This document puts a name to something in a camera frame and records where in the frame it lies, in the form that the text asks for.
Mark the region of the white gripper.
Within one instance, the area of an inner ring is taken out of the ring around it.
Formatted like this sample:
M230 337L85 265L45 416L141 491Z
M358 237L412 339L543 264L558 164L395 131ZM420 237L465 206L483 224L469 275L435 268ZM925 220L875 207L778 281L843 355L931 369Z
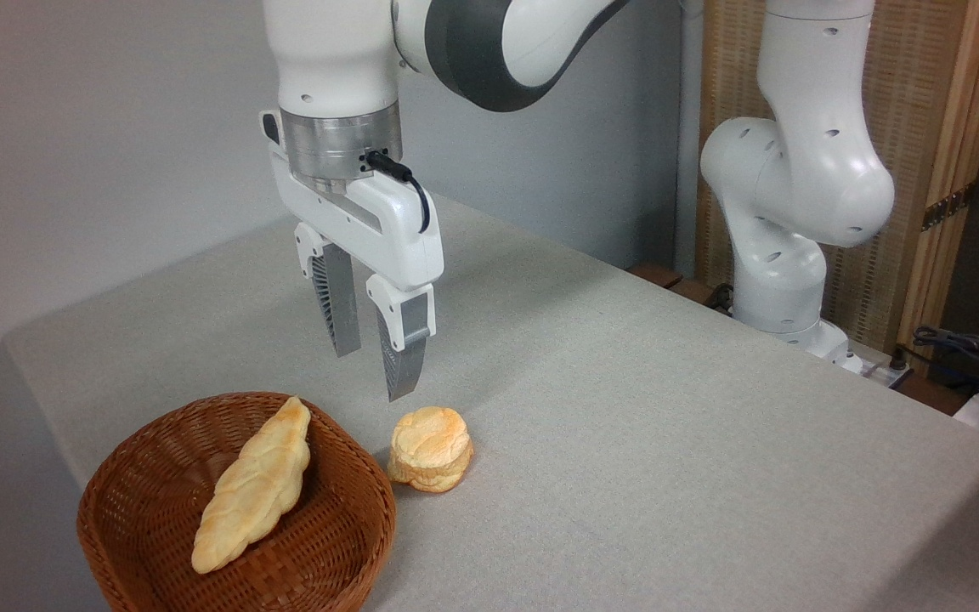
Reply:
M342 193L316 189L292 171L280 113L264 111L259 120L277 191L302 221L294 232L298 261L337 356L361 348L351 255L374 272L366 293L376 305L388 399L403 398L418 386L425 344L438 330L431 283L443 274L444 255L432 198L381 172Z

